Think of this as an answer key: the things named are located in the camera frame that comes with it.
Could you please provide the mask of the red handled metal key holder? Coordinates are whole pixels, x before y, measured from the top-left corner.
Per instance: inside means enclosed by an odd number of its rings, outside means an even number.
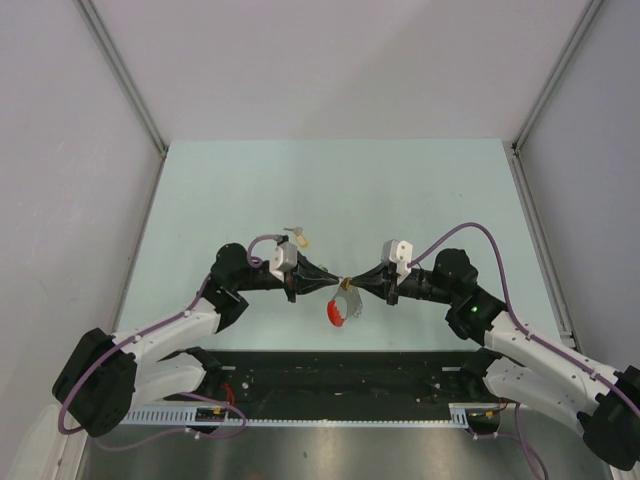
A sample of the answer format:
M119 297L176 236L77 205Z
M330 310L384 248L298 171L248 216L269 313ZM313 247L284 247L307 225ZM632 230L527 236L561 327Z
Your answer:
M327 317L334 327L342 327L347 320L361 315L363 302L356 287L339 286L327 304Z

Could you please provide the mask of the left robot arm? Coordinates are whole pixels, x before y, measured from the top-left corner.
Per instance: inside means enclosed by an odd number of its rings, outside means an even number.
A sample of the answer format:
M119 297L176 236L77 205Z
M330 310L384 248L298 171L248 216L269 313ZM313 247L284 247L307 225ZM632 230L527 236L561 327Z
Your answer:
M52 387L61 405L59 432L97 438L149 402L191 393L214 397L221 387L218 365L193 344L240 318L248 307L242 292L282 290L294 302L339 284L338 276L311 263L285 237L276 241L262 262L238 243L222 246L195 297L164 320L129 331L86 332Z

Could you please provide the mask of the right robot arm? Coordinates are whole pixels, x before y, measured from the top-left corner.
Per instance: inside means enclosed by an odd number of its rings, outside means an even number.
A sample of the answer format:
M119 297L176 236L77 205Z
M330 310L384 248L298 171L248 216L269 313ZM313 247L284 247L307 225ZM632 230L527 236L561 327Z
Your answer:
M477 282L462 249L444 249L432 270L411 268L400 255L351 279L394 305L402 297L448 305L445 320L479 350L465 365L463 393L521 403L574 431L600 460L623 471L639 461L639 370L619 370L539 334L506 302Z

